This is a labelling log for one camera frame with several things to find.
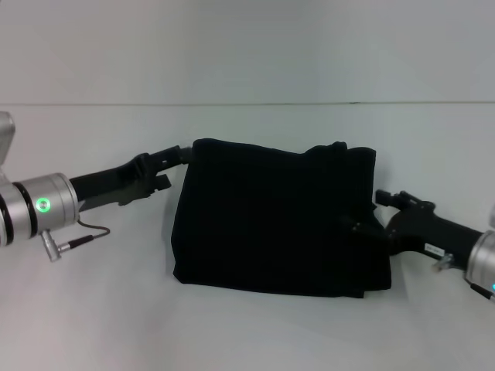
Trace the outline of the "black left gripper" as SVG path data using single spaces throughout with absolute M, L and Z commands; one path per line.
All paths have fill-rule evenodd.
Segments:
M 167 174 L 157 174 L 189 164 L 192 158 L 191 147 L 174 146 L 151 155 L 138 155 L 116 168 L 72 178 L 70 183 L 76 192 L 80 211 L 112 203 L 125 206 L 170 188 L 172 185 Z

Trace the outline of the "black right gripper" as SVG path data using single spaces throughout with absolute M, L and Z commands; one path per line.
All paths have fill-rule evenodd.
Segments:
M 392 194 L 378 189 L 375 202 L 398 211 L 385 228 L 374 216 L 364 220 L 342 216 L 340 226 L 346 233 L 388 236 L 391 256 L 417 252 L 441 260 L 450 254 L 450 266 L 466 267 L 471 250 L 482 236 L 477 230 L 437 216 L 434 203 L 420 200 L 406 191 Z

